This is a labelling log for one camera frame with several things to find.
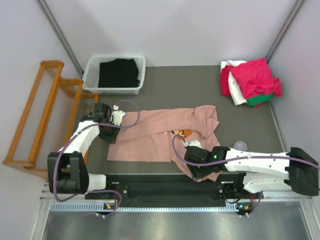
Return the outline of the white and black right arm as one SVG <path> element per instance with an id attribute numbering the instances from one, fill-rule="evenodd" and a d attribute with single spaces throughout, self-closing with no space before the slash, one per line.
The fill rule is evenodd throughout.
<path id="1" fill-rule="evenodd" d="M 256 153 L 215 146 L 211 151 L 189 146 L 184 161 L 192 176 L 200 179 L 211 173 L 242 173 L 241 180 L 233 185 L 239 198 L 261 191 L 293 192 L 315 197 L 320 193 L 318 162 L 299 147 L 289 152 Z"/>

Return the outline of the pink printed t-shirt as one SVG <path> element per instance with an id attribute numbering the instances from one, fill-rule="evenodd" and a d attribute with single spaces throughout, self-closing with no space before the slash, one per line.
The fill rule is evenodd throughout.
<path id="1" fill-rule="evenodd" d="M 219 121 L 213 105 L 127 112 L 122 125 L 116 142 L 109 146 L 109 161 L 175 162 L 191 177 L 188 165 L 179 160 L 186 153 L 183 141 L 199 141 L 209 151 L 220 145 L 215 136 Z"/>

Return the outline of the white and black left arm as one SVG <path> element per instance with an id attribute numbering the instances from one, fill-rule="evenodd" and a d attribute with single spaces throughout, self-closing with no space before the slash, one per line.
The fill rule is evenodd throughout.
<path id="1" fill-rule="evenodd" d="M 117 105 L 111 108 L 96 103 L 93 111 L 83 115 L 65 146 L 47 157 L 51 193 L 74 195 L 96 191 L 105 199 L 113 194 L 114 187 L 107 182 L 106 175 L 88 173 L 85 156 L 97 137 L 109 144 L 116 142 L 125 114 Z"/>

